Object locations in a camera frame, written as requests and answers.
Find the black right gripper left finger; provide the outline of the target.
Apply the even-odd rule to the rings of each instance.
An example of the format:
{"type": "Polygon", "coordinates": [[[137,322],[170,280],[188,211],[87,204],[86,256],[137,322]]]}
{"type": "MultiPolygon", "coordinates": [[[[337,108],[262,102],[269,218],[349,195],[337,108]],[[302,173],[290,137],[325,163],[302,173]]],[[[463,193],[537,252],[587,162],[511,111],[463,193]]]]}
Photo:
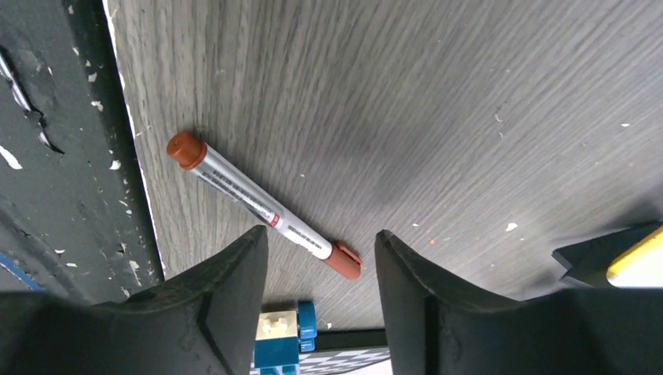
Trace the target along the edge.
{"type": "Polygon", "coordinates": [[[256,226],[218,254],[125,302],[1,296],[4,374],[247,374],[267,274],[256,226]]]}

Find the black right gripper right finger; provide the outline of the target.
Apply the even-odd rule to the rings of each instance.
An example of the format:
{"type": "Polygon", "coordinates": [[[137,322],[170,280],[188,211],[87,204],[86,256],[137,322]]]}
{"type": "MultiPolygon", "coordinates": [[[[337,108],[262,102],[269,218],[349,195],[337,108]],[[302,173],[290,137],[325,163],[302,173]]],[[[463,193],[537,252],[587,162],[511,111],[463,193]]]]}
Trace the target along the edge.
{"type": "Polygon", "coordinates": [[[427,260],[388,230],[375,238],[395,374],[659,374],[659,289],[567,288],[526,301],[427,260]]]}

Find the brown whiteboard marker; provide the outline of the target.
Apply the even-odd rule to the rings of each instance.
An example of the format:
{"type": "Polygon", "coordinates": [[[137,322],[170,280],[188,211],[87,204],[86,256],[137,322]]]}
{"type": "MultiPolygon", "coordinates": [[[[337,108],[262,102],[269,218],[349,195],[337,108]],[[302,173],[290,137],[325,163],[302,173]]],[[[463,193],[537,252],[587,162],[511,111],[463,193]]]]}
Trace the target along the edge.
{"type": "Polygon", "coordinates": [[[182,131],[169,140],[167,154],[177,161],[182,169],[193,173],[228,196],[346,279],[359,278],[362,260],[358,255],[343,243],[333,244],[324,238],[206,142],[182,131]]]}

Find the yellow framed whiteboard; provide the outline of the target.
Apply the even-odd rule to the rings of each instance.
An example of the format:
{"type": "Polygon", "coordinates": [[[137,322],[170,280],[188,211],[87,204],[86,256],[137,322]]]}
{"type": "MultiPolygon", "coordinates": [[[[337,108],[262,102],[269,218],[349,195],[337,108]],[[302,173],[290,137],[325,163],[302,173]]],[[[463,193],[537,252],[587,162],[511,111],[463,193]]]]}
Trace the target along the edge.
{"type": "Polygon", "coordinates": [[[639,224],[558,248],[561,282],[578,288],[661,288],[662,222],[639,224]]]}

